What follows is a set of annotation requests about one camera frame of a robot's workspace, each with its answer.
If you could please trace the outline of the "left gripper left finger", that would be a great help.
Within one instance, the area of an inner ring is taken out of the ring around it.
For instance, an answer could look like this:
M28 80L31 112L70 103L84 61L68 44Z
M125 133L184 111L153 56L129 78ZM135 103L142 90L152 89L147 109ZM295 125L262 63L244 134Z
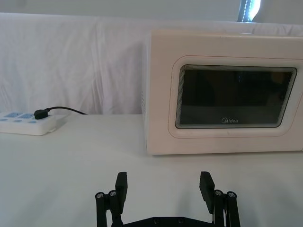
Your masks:
M119 172L116 178L115 189L108 194L98 192L96 199L97 227L107 227L107 211L111 212L112 226L122 227L121 214L127 195L127 172Z

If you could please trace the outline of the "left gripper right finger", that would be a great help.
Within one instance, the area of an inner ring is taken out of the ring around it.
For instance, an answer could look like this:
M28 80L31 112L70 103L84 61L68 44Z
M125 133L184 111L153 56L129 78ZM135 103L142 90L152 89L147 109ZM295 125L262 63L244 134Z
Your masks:
M223 193L221 190L215 189L211 174L205 171L200 173L200 191L208 211L212 215L214 227L239 227L241 225L235 192Z

